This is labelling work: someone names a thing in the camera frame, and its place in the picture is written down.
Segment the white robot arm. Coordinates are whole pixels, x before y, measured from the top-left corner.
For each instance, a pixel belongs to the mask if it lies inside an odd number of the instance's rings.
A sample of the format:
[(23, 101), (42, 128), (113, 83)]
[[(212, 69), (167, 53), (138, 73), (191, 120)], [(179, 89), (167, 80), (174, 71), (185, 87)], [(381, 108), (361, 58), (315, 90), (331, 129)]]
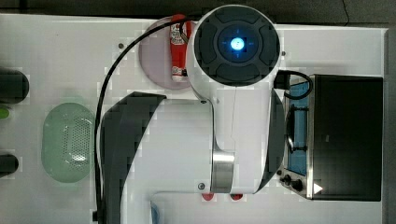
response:
[(152, 224), (157, 193), (259, 191), (283, 159), (279, 63), (278, 32), (260, 11), (204, 15), (187, 46), (194, 99), (135, 91), (102, 119), (101, 224)]

